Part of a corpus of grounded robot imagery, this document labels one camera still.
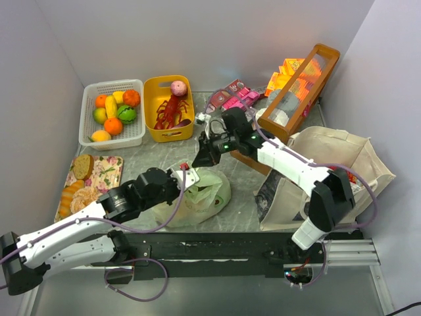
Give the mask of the light green plastic bag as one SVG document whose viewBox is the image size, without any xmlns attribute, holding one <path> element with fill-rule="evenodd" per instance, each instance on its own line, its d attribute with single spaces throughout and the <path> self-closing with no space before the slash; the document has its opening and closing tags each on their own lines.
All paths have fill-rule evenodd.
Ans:
<svg viewBox="0 0 421 316">
<path fill-rule="evenodd" d="M 195 169 L 200 181 L 184 193 L 170 228 L 197 225 L 218 214 L 231 200 L 230 182 L 223 172 Z"/>
</svg>

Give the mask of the wooden snack tray box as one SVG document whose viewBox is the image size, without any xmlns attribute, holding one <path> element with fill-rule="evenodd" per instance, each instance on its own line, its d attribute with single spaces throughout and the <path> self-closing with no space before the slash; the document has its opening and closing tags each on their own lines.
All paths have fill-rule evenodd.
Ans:
<svg viewBox="0 0 421 316">
<path fill-rule="evenodd" d="M 339 58 L 338 50 L 319 43 L 304 59 L 285 59 L 280 66 L 280 74 L 270 79 L 266 89 L 266 95 L 276 90 L 279 93 L 258 119 L 259 126 L 286 144 L 318 101 Z M 288 114 L 288 121 L 282 126 L 276 120 L 276 115 L 288 103 L 293 106 L 293 111 Z"/>
</svg>

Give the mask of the beige canvas tote bag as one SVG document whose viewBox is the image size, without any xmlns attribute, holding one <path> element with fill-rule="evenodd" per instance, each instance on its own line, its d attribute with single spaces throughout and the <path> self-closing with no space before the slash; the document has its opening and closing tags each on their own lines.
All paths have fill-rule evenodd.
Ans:
<svg viewBox="0 0 421 316">
<path fill-rule="evenodd" d="M 372 203 L 371 195 L 378 196 L 395 175 L 374 151 L 368 138 L 311 126 L 290 136 L 288 148 L 317 164 L 321 180 L 312 180 L 311 192 L 300 188 L 294 180 L 271 169 L 255 193 L 261 230 L 297 230 L 309 215 L 311 204 L 320 203 L 320 195 L 328 189 L 335 196 L 347 177 L 355 206 L 341 220 L 344 226 L 355 223 L 356 218 Z"/>
</svg>

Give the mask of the large red snack bag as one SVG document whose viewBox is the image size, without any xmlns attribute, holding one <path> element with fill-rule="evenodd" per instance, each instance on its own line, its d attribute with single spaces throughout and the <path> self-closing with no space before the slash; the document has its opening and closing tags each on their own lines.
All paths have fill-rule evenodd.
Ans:
<svg viewBox="0 0 421 316">
<path fill-rule="evenodd" d="M 352 172 L 347 171 L 347 176 L 353 190 L 363 187 L 362 182 Z"/>
</svg>

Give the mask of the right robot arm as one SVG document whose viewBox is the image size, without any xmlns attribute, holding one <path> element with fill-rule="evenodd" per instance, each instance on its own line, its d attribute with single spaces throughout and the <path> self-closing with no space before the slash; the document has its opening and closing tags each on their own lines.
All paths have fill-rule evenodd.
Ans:
<svg viewBox="0 0 421 316">
<path fill-rule="evenodd" d="M 307 251 L 323 235 L 330 233 L 354 208 L 355 199 L 345 170 L 318 166 L 271 133 L 254 127 L 240 108 L 222 113 L 224 127 L 221 133 L 211 130 L 213 119 L 208 114 L 198 114 L 196 121 L 204 124 L 205 129 L 198 139 L 194 168 L 213 167 L 219 164 L 222 154 L 238 151 L 254 162 L 278 171 L 308 195 L 308 216 L 292 236 L 301 250 Z"/>
</svg>

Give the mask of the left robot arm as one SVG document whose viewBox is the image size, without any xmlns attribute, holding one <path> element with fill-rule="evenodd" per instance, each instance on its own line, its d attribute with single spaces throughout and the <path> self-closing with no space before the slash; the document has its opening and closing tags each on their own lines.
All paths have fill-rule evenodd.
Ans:
<svg viewBox="0 0 421 316">
<path fill-rule="evenodd" d="M 185 169 L 150 168 L 47 228 L 2 235 L 1 288 L 17 296 L 74 267 L 129 265 L 135 257 L 125 235 L 131 228 L 125 223 L 158 204 L 179 205 L 186 189 Z"/>
</svg>

